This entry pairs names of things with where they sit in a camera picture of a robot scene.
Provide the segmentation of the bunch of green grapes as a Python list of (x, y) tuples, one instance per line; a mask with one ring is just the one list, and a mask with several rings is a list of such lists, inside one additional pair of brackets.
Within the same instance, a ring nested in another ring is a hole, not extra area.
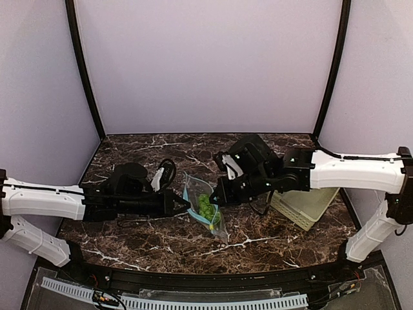
[(201, 194), (198, 199), (199, 202), (199, 214), (209, 221), (212, 221), (216, 208), (209, 202), (209, 195)]

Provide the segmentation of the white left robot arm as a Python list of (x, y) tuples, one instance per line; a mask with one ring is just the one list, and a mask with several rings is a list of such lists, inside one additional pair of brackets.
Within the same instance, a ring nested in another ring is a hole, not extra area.
[(118, 165), (103, 183), (86, 188), (25, 183), (1, 170), (1, 239), (65, 267), (83, 261), (80, 246), (45, 233), (28, 223), (25, 215), (105, 222), (120, 214), (168, 218), (190, 208), (169, 189), (175, 176), (171, 168), (159, 168), (152, 181), (147, 174), (140, 164)]

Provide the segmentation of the clear zip top bag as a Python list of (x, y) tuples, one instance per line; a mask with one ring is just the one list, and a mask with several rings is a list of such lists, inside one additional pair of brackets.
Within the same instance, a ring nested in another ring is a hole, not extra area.
[(189, 215), (224, 244), (228, 243), (228, 232), (223, 213), (220, 208), (210, 202), (212, 186), (197, 177), (185, 172), (183, 199), (190, 203)]

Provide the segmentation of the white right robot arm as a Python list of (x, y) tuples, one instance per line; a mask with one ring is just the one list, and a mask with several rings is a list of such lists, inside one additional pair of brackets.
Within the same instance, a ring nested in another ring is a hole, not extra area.
[(360, 263), (390, 234), (412, 224), (412, 153), (407, 147), (379, 155), (290, 149), (282, 156), (243, 147), (223, 160), (228, 176), (210, 196), (220, 207), (252, 202), (267, 192), (340, 188), (383, 194), (377, 211), (344, 242), (344, 258)]

